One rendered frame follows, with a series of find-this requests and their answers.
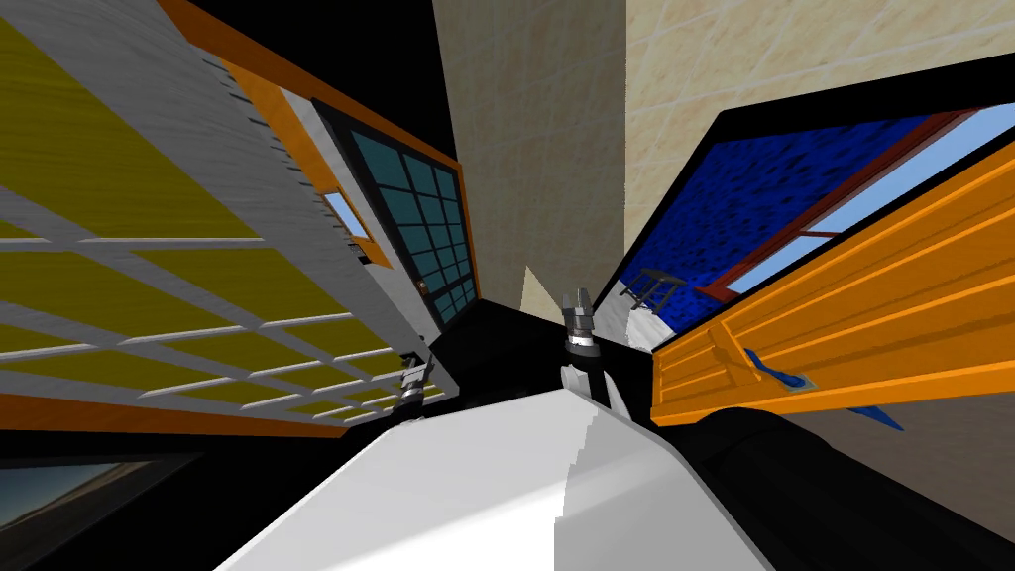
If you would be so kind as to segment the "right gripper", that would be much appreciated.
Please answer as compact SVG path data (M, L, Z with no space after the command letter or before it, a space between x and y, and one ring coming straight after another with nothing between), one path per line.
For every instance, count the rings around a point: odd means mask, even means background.
M578 307L574 307L568 293L564 293L562 298L567 334L572 337L591 337L595 329L591 296L584 287L578 288L577 296Z

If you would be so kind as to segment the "dark chair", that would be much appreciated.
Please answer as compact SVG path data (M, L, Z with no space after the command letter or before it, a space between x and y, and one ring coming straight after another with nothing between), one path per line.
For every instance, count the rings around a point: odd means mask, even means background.
M645 308L652 315L659 315L674 292L686 285L686 281L661 270L642 268L620 295L634 301L632 310Z

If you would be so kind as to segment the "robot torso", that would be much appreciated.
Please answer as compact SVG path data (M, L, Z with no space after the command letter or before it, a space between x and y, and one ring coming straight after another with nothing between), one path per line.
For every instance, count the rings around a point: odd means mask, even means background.
M215 571L775 571L690 465L567 390L380 435Z

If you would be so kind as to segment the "black door with teal panes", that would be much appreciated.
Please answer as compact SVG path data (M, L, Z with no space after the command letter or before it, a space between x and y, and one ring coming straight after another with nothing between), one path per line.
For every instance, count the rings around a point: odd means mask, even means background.
M458 322L478 296L458 172L325 101L311 104L439 331Z

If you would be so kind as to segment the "small orange framed window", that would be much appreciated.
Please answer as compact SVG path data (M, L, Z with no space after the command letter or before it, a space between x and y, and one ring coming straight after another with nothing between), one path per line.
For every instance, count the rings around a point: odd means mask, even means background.
M319 194L323 203L331 210L336 219L341 223L341 227L354 239L361 242L373 243L373 235L359 217L356 209L351 205L344 192L338 188L331 188L327 192Z

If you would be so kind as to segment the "orange wooden door leaf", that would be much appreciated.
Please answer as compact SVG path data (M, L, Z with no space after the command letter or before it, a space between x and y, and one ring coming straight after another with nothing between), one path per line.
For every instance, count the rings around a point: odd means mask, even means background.
M818 386L787 392L744 350ZM1015 141L653 357L651 419L1015 392Z

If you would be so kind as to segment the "red framed window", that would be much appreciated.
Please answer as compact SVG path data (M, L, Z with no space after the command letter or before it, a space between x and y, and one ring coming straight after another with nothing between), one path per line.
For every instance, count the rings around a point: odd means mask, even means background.
M696 292L720 303L760 285L809 253L1015 127L1015 101L936 113L826 198Z

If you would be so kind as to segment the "grey door with yellow panes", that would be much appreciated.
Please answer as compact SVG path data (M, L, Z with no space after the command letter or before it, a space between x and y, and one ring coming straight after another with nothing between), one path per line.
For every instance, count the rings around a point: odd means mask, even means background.
M0 0L0 429L338 437L456 383L186 0Z

